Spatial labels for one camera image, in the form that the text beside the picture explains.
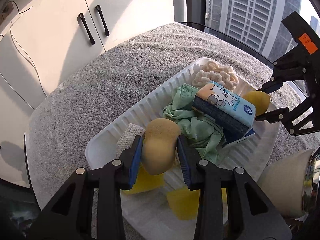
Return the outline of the yellow egg-shaped sponge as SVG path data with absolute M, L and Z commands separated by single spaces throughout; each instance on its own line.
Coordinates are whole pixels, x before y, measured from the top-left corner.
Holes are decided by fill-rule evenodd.
M 270 96 L 259 90 L 250 91 L 246 93 L 242 98 L 255 105 L 256 116 L 264 114 L 270 104 Z

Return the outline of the cream knotted rope toy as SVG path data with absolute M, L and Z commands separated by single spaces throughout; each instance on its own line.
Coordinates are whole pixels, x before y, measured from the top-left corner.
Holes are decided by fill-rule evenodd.
M 209 60 L 207 63 L 200 65 L 200 70 L 196 73 L 191 85 L 200 89 L 211 81 L 230 91 L 235 90 L 239 84 L 238 76 L 233 67 L 221 65 L 214 60 Z

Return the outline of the cream knitted pad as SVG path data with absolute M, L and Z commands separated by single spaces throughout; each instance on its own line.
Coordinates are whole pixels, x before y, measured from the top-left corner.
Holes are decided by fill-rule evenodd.
M 144 137 L 145 129 L 136 125 L 136 124 L 129 124 L 127 128 L 124 130 L 122 135 L 120 136 L 119 140 L 116 144 L 116 159 L 118 159 L 123 152 L 130 148 L 133 144 L 133 141 L 136 136 Z

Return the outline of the large yellow sponge block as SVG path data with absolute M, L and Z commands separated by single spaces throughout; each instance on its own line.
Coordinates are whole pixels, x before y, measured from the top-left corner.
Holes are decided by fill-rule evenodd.
M 122 190 L 125 194 L 137 194 L 151 191 L 164 185 L 164 174 L 150 175 L 142 164 L 136 178 L 136 183 L 131 190 Z

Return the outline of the grey towel mat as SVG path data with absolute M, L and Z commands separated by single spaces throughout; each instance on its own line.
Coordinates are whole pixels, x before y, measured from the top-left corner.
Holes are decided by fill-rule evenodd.
M 79 167 L 89 140 L 162 83 L 201 57 L 232 66 L 260 87 L 268 66 L 207 33 L 171 23 L 101 54 L 61 83 L 32 113 L 25 132 L 29 177 L 40 208 Z

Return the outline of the white mug with chrome lid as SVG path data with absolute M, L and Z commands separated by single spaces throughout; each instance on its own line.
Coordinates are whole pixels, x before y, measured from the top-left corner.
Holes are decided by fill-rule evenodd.
M 287 218 L 319 207 L 319 149 L 308 149 L 267 166 L 258 185 Z

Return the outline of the small yellow sponge block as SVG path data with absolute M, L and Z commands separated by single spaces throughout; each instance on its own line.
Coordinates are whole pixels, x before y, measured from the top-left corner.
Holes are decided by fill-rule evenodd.
M 170 209 L 179 220 L 197 218 L 200 201 L 200 190 L 190 191 L 187 187 L 167 193 Z

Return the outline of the white lower cabinet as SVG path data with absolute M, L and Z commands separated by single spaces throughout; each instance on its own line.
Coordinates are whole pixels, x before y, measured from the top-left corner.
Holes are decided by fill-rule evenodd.
M 29 117 L 63 81 L 116 45 L 185 20 L 187 0 L 1 0 L 1 178 L 28 187 Z

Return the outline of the black glass table rim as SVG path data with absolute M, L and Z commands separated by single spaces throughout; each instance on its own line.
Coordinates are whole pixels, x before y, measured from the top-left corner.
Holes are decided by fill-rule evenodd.
M 256 58 L 257 60 L 259 60 L 260 62 L 262 62 L 263 64 L 267 65 L 269 68 L 273 69 L 273 63 L 266 57 L 264 57 L 263 55 L 259 54 L 256 50 L 252 49 L 251 47 L 249 47 L 248 45 L 246 45 L 245 43 L 231 37 L 230 35 L 224 34 L 221 31 L 215 30 L 211 27 L 208 27 L 204 24 L 200 24 L 200 23 L 196 23 L 196 22 L 185 22 L 182 21 L 180 22 L 181 24 L 187 25 L 189 27 L 192 27 L 194 29 L 200 30 L 204 33 L 208 33 L 212 36 L 215 36 L 233 46 L 235 46 L 236 48 L 241 49 L 242 51 L 248 53 L 249 55 L 253 56 L 254 58 Z

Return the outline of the light blue tissue pack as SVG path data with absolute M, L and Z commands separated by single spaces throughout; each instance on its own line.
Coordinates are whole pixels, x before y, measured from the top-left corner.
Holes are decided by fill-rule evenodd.
M 231 92 L 223 85 L 211 81 L 204 85 L 196 96 L 217 109 L 230 115 L 247 127 L 251 127 L 255 117 L 255 105 Z

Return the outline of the dark blue tissue pack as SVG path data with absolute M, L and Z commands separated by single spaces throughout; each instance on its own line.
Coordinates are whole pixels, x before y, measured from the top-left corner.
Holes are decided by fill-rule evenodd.
M 245 126 L 228 113 L 220 110 L 198 96 L 195 96 L 192 107 L 223 128 L 224 140 L 221 146 L 222 148 L 236 145 L 255 135 L 253 128 L 249 129 L 249 127 Z

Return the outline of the green cloth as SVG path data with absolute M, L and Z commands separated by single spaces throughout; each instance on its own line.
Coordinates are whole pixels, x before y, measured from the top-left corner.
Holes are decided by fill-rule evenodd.
M 195 148 L 201 158 L 216 163 L 217 146 L 223 137 L 223 128 L 192 109 L 198 91 L 198 88 L 186 83 L 176 88 L 171 96 L 172 102 L 163 109 L 163 117 L 179 126 L 189 146 Z

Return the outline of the tan loofah sponge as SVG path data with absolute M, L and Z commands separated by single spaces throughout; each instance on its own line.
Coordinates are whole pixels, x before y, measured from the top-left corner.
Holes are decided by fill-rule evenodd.
M 146 127 L 142 148 L 142 165 L 150 175 L 163 174 L 176 158 L 179 126 L 165 118 L 152 120 Z

